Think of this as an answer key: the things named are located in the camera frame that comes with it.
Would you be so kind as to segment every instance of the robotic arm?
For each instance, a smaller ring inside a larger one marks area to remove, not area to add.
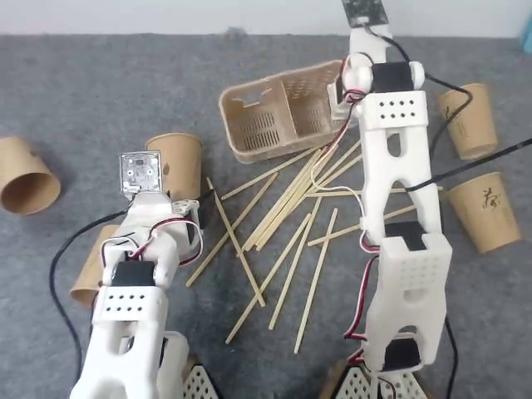
[[[352,112],[359,121],[365,178],[361,226],[364,237],[378,248],[379,275],[357,356],[363,354],[376,381],[434,362],[446,315],[452,248],[441,232],[435,184],[409,192],[416,221],[384,223],[396,181],[412,187],[431,178],[426,93],[421,89],[425,72],[419,62],[386,61],[390,33],[384,9],[380,5],[376,16],[359,3],[344,0],[344,5],[352,4],[346,7],[352,25],[350,55],[328,94],[333,119],[345,120]],[[350,90],[368,93],[352,110],[346,95]],[[387,148],[391,135],[399,136],[399,156]]]
[[[101,246],[102,286],[71,399],[183,397],[189,346],[180,333],[165,331],[165,290],[180,265],[200,256],[199,203],[172,203],[163,194],[159,152],[124,154],[121,167],[131,206]]]

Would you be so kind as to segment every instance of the gray carpet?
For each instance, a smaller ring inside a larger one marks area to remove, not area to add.
[[[456,84],[485,81],[502,145],[532,133],[532,57],[514,40],[401,39],[414,60]],[[71,339],[48,295],[47,273],[63,240],[82,225],[125,206],[119,193],[122,151],[142,149],[149,137],[190,131],[204,141],[204,170],[226,192],[276,165],[239,164],[225,142],[218,97],[227,86],[278,71],[343,57],[347,37],[0,37],[0,132],[29,139],[62,181],[62,195],[40,214],[20,217],[0,212],[0,397],[67,397],[73,377]],[[430,132],[441,123],[434,95]],[[353,143],[353,131],[346,145]],[[435,172],[461,165],[445,137]],[[283,172],[238,231],[244,239],[297,173]],[[444,183],[451,187],[484,171],[500,170],[525,239],[480,256],[450,209],[444,208],[447,236],[454,249],[447,284],[451,322],[461,355],[455,398],[532,397],[532,156],[524,150]],[[359,166],[339,182],[362,183]],[[235,219],[259,187],[228,201]],[[405,202],[402,195],[389,209]],[[306,202],[249,262],[263,280],[300,220],[313,206]],[[353,199],[323,201],[311,238],[325,233],[333,207],[337,227],[355,223]],[[206,232],[207,249],[224,232],[216,217]],[[87,344],[89,314],[72,302],[68,289],[96,238],[94,230],[65,253],[57,287]],[[252,289],[226,245],[191,289],[191,270],[178,273],[170,296],[169,329],[187,336],[214,382],[227,398],[316,397],[328,368],[355,346],[342,332],[352,320],[367,255],[355,234],[331,242],[312,314],[299,355],[293,345],[319,248],[305,249],[292,287],[270,332],[273,312],[292,256],[266,292],[268,305],[255,310],[234,343],[224,339],[252,296]],[[444,334],[434,365],[422,371],[436,398],[444,396],[451,371],[451,347]]]

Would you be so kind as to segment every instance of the tan plastic basket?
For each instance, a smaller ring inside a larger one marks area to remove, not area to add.
[[[237,160],[250,164],[331,141],[342,122],[331,122],[327,85],[341,64],[326,62],[226,89],[219,108]],[[244,103],[252,95],[259,100]]]

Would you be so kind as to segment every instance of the tipped over paper cup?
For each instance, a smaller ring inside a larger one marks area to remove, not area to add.
[[[160,151],[163,188],[172,201],[197,200],[201,189],[201,141],[186,133],[158,135],[146,142]]]
[[[0,139],[0,202],[14,214],[34,214],[59,196],[61,184],[21,137]]]
[[[481,254],[521,239],[499,172],[457,185],[448,198]]]
[[[103,263],[100,254],[101,243],[104,239],[110,238],[118,227],[116,224],[109,224],[101,229],[81,272],[77,276],[74,286],[70,290],[71,297],[86,308],[91,308],[92,301],[94,301],[94,297],[98,289],[100,289],[100,281],[103,274]]]
[[[495,151],[499,141],[486,85],[472,83],[462,88],[471,92],[473,101],[449,124],[449,133],[458,156],[463,160],[474,160]],[[438,101],[441,116],[449,119],[466,100],[466,94],[448,91]]]

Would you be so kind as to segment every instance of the white wall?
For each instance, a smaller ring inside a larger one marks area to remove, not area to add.
[[[517,37],[532,0],[384,0],[405,36]],[[0,32],[341,34],[341,0],[0,0]]]

